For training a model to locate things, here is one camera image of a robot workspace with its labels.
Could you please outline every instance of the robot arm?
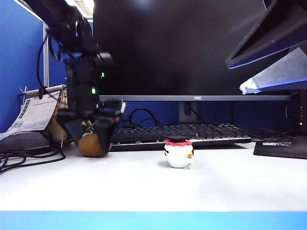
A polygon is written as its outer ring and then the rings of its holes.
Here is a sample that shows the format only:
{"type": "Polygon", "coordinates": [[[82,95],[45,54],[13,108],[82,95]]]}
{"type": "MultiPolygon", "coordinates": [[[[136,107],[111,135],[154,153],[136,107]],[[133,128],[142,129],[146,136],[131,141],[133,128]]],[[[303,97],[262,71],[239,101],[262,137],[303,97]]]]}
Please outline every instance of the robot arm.
{"type": "Polygon", "coordinates": [[[101,73],[114,65],[111,55],[99,50],[87,19],[65,0],[24,1],[49,26],[48,36],[60,44],[60,51],[70,56],[64,60],[69,110],[58,111],[58,122],[78,145],[82,120],[99,121],[94,130],[108,153],[111,135],[125,109],[121,101],[101,103],[99,92],[95,93],[95,87],[102,83],[101,73]]]}

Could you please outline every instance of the metal pole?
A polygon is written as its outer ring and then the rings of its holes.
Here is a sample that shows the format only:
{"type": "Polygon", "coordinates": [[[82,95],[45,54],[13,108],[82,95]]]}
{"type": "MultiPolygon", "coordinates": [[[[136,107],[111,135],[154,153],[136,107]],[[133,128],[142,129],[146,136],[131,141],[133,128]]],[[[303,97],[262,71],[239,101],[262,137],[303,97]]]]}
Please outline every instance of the metal pole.
{"type": "MultiPolygon", "coordinates": [[[[46,30],[48,26],[46,23],[43,22],[43,39],[47,36],[46,30]]],[[[44,52],[44,85],[49,87],[49,55],[48,55],[48,39],[46,40],[43,52],[44,52]]]]}

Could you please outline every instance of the calendar page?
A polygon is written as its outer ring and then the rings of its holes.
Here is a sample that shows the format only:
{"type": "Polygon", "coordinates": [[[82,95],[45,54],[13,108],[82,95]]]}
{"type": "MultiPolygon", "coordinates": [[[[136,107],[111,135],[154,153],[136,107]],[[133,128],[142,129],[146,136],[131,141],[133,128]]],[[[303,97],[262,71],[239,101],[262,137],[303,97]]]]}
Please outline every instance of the calendar page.
{"type": "Polygon", "coordinates": [[[26,99],[23,109],[20,111],[17,119],[8,131],[14,129],[19,129],[21,131],[44,130],[56,107],[59,98],[59,91],[53,92],[50,95],[46,94],[42,99],[39,99],[38,97],[26,99]]]}

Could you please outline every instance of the small figurine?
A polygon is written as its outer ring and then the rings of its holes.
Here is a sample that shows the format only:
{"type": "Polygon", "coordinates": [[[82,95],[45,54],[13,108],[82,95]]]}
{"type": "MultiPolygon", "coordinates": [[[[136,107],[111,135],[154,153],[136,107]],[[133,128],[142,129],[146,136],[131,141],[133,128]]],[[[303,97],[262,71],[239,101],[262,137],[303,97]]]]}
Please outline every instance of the small figurine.
{"type": "Polygon", "coordinates": [[[165,140],[164,154],[173,168],[185,168],[193,162],[192,142],[184,136],[171,136],[165,140]]]}

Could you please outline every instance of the red ruffle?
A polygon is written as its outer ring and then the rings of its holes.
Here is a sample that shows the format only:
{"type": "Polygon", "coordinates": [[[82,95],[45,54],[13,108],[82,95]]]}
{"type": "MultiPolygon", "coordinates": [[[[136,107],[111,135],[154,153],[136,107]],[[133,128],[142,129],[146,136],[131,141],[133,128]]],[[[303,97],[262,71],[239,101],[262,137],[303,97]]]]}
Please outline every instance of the red ruffle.
{"type": "Polygon", "coordinates": [[[166,145],[172,145],[172,146],[185,146],[185,145],[192,145],[192,142],[190,140],[186,140],[185,142],[172,142],[169,139],[165,140],[166,145]]]}

